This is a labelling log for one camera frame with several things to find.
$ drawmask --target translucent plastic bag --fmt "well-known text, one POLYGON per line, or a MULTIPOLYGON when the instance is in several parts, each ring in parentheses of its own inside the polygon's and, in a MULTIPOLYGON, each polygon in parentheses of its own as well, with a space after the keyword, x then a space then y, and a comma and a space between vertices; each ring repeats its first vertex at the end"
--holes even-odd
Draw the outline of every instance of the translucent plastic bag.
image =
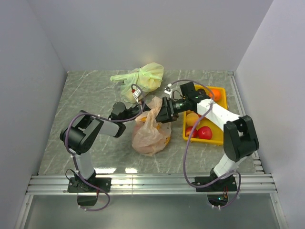
POLYGON ((164 67, 158 63, 149 63, 142 68, 136 68, 129 74, 114 75, 110 77, 112 82, 123 81, 121 86, 121 95, 123 99, 130 103, 135 103, 136 100, 132 95, 131 85, 136 83, 139 85, 145 94, 152 92, 160 87, 164 67))
POLYGON ((162 99, 154 97, 147 104, 150 111, 138 116, 132 133, 132 147, 147 156, 152 156, 163 150, 171 138, 171 123, 157 123, 156 116, 162 106, 162 99))

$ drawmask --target gray wall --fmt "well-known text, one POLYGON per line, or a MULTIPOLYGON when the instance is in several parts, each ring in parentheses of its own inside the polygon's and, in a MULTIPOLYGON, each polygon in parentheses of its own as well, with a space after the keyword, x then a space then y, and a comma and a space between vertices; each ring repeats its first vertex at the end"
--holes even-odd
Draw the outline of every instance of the gray wall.
POLYGON ((236 72, 292 229, 305 224, 304 10, 304 0, 274 0, 236 72))
POLYGON ((28 0, 66 70, 236 70, 272 0, 28 0))
POLYGON ((0 228, 16 222, 59 102, 65 71, 25 0, 0 1, 0 228))

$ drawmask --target marble tabletop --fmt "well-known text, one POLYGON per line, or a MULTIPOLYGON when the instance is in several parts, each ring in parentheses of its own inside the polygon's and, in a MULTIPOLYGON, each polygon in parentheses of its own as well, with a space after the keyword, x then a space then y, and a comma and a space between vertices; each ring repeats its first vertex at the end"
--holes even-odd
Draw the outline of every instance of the marble tabletop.
MULTIPOLYGON (((126 74, 128 71, 70 71, 55 115, 49 140, 40 166, 40 175, 62 175, 68 168, 74 168, 70 155, 59 139, 61 130, 80 111, 108 117, 112 105, 122 101, 121 83, 112 83, 110 77, 126 74)), ((164 87, 177 79, 193 79, 205 85, 226 89, 228 110, 238 114, 230 77, 225 71, 165 70, 161 87, 147 95, 147 101, 154 96, 163 97, 164 87)), ((171 140, 167 147, 154 156, 144 156, 132 148, 131 133, 134 121, 126 123, 126 130, 119 138, 98 135, 90 154, 97 173, 181 173, 186 142, 182 138, 183 115, 172 123, 171 140)), ((191 143, 187 157, 187 172, 210 172, 223 156, 222 146, 191 143)), ((251 157, 240 164, 242 173, 254 173, 251 157)))

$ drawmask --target yellow tray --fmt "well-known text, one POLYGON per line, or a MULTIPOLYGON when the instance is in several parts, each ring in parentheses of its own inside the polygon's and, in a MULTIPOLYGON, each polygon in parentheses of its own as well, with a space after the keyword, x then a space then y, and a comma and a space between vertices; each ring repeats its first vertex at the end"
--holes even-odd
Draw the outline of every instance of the yellow tray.
MULTIPOLYGON (((195 89, 198 90, 201 87, 200 85, 195 85, 195 89)), ((221 92, 221 99, 217 102, 218 105, 222 106, 225 109, 228 109, 227 107, 227 98, 225 95, 225 89, 223 87, 211 87, 208 86, 208 88, 210 89, 218 89, 221 92)), ((183 132, 182 132, 182 137, 185 141, 187 141, 188 137, 185 136, 185 130, 188 127, 186 125, 186 115, 189 114, 191 111, 186 111, 183 113, 183 132)), ((213 145, 219 145, 222 146, 224 144, 224 133, 223 131, 216 126, 214 123, 212 123, 210 120, 208 119, 203 119, 200 124, 196 127, 196 129, 198 130, 200 127, 202 126, 208 126, 210 127, 210 129, 212 130, 212 139, 211 140, 207 140, 207 139, 200 139, 200 138, 191 138, 191 142, 203 142, 203 143, 207 143, 207 144, 213 144, 213 145)))

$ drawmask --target red fruit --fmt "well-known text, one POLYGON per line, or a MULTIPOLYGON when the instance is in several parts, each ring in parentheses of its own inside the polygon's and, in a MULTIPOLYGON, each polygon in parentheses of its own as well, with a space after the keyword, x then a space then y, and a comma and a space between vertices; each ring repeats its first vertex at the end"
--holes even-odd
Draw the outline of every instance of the red fruit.
MULTIPOLYGON (((185 129, 185 136, 186 136, 186 137, 189 137, 189 136, 190 136, 191 131, 192 131, 192 128, 193 128, 192 126, 189 126, 188 128, 185 129)), ((197 130, 194 129, 194 132, 193 132, 192 137, 196 137, 196 136, 197 136, 197 130)))
POLYGON ((199 128, 197 134, 200 139, 207 139, 207 140, 210 140, 213 136, 212 130, 208 126, 203 126, 199 128))

